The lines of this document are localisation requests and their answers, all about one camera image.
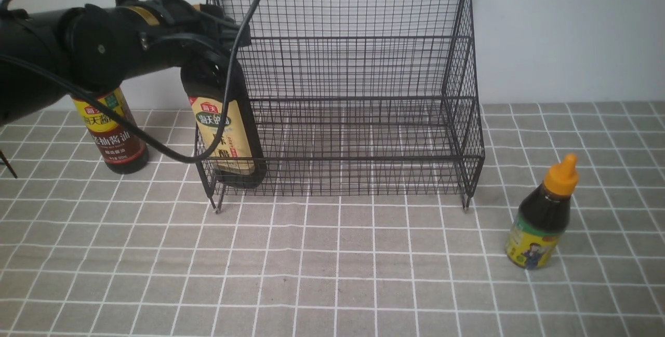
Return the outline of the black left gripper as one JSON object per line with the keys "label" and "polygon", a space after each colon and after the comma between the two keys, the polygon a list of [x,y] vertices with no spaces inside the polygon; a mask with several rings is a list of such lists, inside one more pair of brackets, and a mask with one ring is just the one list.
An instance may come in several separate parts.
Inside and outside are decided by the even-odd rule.
{"label": "black left gripper", "polygon": [[118,37],[119,70],[143,76],[181,66],[195,53],[222,56],[251,44],[249,23],[233,20],[221,6],[185,0],[115,0],[113,32]]}

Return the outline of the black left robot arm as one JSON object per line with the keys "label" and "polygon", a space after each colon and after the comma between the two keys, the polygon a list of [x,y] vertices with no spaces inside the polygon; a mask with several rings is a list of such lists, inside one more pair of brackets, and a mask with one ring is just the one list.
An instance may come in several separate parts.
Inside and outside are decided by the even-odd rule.
{"label": "black left robot arm", "polygon": [[116,6],[28,13],[2,0],[2,125],[69,91],[50,73],[100,96],[124,80],[184,65],[206,46],[227,55],[251,44],[248,20],[185,0],[115,0]]}

